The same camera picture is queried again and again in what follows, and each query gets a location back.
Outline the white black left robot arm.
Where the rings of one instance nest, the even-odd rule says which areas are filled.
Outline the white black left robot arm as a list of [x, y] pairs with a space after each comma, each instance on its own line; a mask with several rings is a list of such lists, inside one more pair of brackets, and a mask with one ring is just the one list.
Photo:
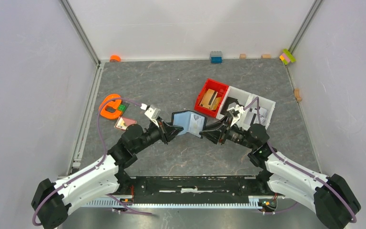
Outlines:
[[137, 160], [137, 153], [157, 141], [167, 144], [182, 131], [183, 127], [160, 117], [145, 129], [139, 124], [128, 126], [119, 141], [96, 162], [65, 178], [46, 178], [38, 184], [31, 201], [33, 225], [54, 229], [95, 198], [114, 192], [126, 194], [131, 182], [124, 170]]

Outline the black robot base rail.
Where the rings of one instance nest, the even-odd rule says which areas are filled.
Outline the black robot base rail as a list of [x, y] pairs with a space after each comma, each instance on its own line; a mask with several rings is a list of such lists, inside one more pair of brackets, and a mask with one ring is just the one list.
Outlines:
[[136, 204], [244, 204], [249, 196], [275, 196], [255, 176], [136, 176], [114, 194], [131, 195]]

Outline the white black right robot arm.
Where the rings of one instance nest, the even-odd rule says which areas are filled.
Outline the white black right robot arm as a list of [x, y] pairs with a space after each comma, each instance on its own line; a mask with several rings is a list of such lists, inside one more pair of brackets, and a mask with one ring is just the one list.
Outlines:
[[338, 174], [315, 172], [284, 156], [269, 143], [263, 125], [253, 124], [244, 130], [226, 117], [207, 125], [200, 135], [215, 144], [229, 140], [249, 148], [249, 160], [262, 169], [256, 182], [259, 193], [274, 192], [291, 198], [314, 212], [329, 229], [343, 229], [357, 222], [361, 205], [347, 181]]

